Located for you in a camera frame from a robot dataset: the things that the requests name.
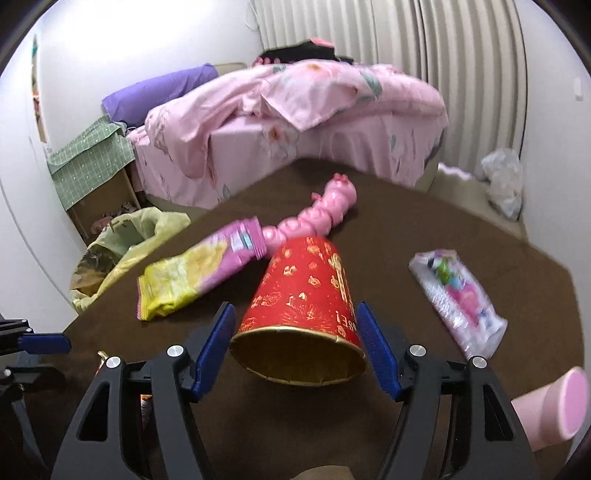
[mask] brown tabletop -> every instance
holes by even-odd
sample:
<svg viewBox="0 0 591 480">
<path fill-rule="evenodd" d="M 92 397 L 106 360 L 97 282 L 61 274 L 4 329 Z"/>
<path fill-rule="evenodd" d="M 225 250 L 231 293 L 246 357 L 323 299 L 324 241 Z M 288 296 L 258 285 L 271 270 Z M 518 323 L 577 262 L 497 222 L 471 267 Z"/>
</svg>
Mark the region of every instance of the brown tabletop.
<svg viewBox="0 0 591 480">
<path fill-rule="evenodd" d="M 160 258 L 182 253 L 223 225 L 257 215 L 276 225 L 310 204 L 335 171 L 347 173 L 358 203 L 330 238 L 341 252 L 355 302 L 367 301 L 385 322 L 396 322 L 414 343 L 449 360 L 462 354 L 408 270 L 416 252 L 455 249 L 508 319 L 491 365 L 511 397 L 549 383 L 583 363 L 583 338 L 569 273 L 544 254 L 496 227 L 439 200 L 320 160 L 300 160 L 263 179 L 193 223 L 137 265 L 68 329 L 73 349 L 48 358 L 69 380 L 66 391 L 31 394 L 31 422 L 52 465 L 78 402 L 105 350 L 127 362 L 150 359 L 182 343 L 221 302 L 238 318 L 251 300 L 267 262 L 253 262 L 189 307 L 152 322 L 135 318 L 136 278 Z M 442 411 L 449 402 L 442 402 Z M 343 385 L 286 387 L 266 382 L 226 355 L 217 383 L 193 407 L 203 443 L 219 480 L 287 480 L 315 466 L 351 468 L 356 480 L 374 480 L 400 406 L 383 393 L 371 371 Z M 435 478 L 446 425 L 438 424 L 432 462 Z M 536 457 L 552 478 L 569 444 Z M 165 478 L 152 454 L 154 478 Z"/>
</svg>

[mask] red paper cup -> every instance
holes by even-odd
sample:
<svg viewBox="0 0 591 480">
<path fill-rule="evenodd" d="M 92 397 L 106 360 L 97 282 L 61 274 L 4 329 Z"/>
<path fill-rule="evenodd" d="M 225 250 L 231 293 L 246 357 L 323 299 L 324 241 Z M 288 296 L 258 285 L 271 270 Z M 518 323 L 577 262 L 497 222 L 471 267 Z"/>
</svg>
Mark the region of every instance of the red paper cup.
<svg viewBox="0 0 591 480">
<path fill-rule="evenodd" d="M 277 250 L 230 351 L 251 372 L 291 385 L 329 385 L 363 373 L 353 302 L 333 244 L 301 237 Z"/>
</svg>

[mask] clear plastic package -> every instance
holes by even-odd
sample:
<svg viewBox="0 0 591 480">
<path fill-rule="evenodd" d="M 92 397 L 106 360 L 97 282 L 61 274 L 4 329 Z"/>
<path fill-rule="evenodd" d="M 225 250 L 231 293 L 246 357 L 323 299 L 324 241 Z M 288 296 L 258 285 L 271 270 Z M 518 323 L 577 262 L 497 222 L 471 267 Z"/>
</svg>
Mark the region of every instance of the clear plastic package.
<svg viewBox="0 0 591 480">
<path fill-rule="evenodd" d="M 490 358 L 507 321 L 499 317 L 484 289 L 452 250 L 416 254 L 408 264 L 466 359 Z"/>
</svg>

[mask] pink snack bag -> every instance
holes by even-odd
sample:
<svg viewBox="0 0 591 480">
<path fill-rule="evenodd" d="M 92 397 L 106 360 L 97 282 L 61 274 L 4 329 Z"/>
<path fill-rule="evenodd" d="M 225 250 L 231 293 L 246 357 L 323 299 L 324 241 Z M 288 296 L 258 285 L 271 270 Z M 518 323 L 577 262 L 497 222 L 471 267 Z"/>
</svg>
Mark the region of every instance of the pink snack bag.
<svg viewBox="0 0 591 480">
<path fill-rule="evenodd" d="M 255 217 L 232 222 L 185 253 L 148 265 L 138 277 L 139 320 L 175 312 L 266 253 Z"/>
</svg>

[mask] white pleated curtain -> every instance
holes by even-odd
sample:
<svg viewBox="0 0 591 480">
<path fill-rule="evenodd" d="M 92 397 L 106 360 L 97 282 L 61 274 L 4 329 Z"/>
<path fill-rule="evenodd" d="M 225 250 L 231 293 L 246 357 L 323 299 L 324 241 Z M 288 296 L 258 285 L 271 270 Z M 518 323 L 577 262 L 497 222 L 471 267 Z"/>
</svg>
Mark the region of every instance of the white pleated curtain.
<svg viewBox="0 0 591 480">
<path fill-rule="evenodd" d="M 439 159 L 469 172 L 500 147 L 521 151 L 527 78 L 513 0 L 252 0 L 262 43 L 310 37 L 361 63 L 391 63 L 445 98 Z"/>
</svg>

